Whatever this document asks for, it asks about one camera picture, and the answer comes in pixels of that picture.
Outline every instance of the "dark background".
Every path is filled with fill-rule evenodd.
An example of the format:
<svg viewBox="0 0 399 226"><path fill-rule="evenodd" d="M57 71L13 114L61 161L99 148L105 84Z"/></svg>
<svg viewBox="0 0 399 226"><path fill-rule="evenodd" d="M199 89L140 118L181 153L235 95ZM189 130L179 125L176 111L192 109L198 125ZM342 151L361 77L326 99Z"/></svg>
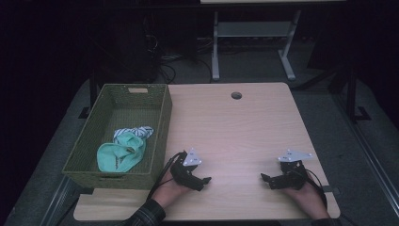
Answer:
<svg viewBox="0 0 399 226"><path fill-rule="evenodd" d="M388 0L349 1L331 11L322 24L320 14L305 10L295 38L320 35L310 67L328 70L349 62L399 128L398 5ZM212 27L212 21L206 20L209 11L157 12L153 21L143 25L147 12L132 16L99 12L91 6L99 5L97 1L0 1L0 223L18 200L83 82L94 73L100 75L99 85L151 82L157 56L146 51L146 32L187 56L195 54L196 36L212 32L205 28ZM126 18L131 19L129 24L122 23ZM118 60L105 55L98 45Z"/></svg>

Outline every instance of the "human hand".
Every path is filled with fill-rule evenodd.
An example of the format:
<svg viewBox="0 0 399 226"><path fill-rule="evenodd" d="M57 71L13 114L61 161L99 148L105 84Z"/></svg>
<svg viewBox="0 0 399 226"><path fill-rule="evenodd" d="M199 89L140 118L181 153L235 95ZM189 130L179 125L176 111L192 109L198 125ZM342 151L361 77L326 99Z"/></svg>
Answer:
<svg viewBox="0 0 399 226"><path fill-rule="evenodd" d="M281 192L291 197L312 219L330 218L319 193L309 182L306 182L299 190L284 188Z"/></svg>
<svg viewBox="0 0 399 226"><path fill-rule="evenodd" d="M170 169L165 173L165 176L160 182L160 186L152 194L152 199L158 202L162 208L170 206L183 194L191 191L191 188L178 185L170 173Z"/></svg>

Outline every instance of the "metal stand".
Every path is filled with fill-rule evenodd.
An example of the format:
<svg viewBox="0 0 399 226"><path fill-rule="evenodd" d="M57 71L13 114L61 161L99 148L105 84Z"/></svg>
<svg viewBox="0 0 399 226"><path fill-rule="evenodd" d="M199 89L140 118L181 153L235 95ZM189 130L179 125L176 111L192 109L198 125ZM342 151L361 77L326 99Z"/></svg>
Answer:
<svg viewBox="0 0 399 226"><path fill-rule="evenodd" d="M214 21L214 51L212 52L212 78L220 79L219 60L217 57L217 39L219 37L286 37L287 42L279 50L279 58L288 80L295 80L295 74L288 60L288 52L293 41L300 10L295 12L291 22L220 22L218 12Z"/></svg>

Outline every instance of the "light blue cloth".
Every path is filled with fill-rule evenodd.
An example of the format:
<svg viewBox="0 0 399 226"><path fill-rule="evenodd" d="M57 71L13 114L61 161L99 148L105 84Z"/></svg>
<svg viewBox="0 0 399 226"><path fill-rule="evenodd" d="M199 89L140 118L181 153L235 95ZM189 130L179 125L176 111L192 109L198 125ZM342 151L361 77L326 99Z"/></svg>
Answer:
<svg viewBox="0 0 399 226"><path fill-rule="evenodd" d="M97 163L100 171L126 172L143 159L146 138L153 130L147 127L120 129L115 131L114 143L105 143L97 151Z"/></svg>

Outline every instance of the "plaid sleeve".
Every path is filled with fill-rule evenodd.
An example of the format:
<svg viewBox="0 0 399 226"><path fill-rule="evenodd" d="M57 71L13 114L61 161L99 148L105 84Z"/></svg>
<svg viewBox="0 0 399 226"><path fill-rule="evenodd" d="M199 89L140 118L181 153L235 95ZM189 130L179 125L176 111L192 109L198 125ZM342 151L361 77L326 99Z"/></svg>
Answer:
<svg viewBox="0 0 399 226"><path fill-rule="evenodd" d="M137 211L135 211L135 213L127 220L125 225L156 226L161 223L165 216L165 211L158 202L148 200Z"/></svg>
<svg viewBox="0 0 399 226"><path fill-rule="evenodd" d="M312 221L311 226L342 226L342 224L337 218L324 218Z"/></svg>

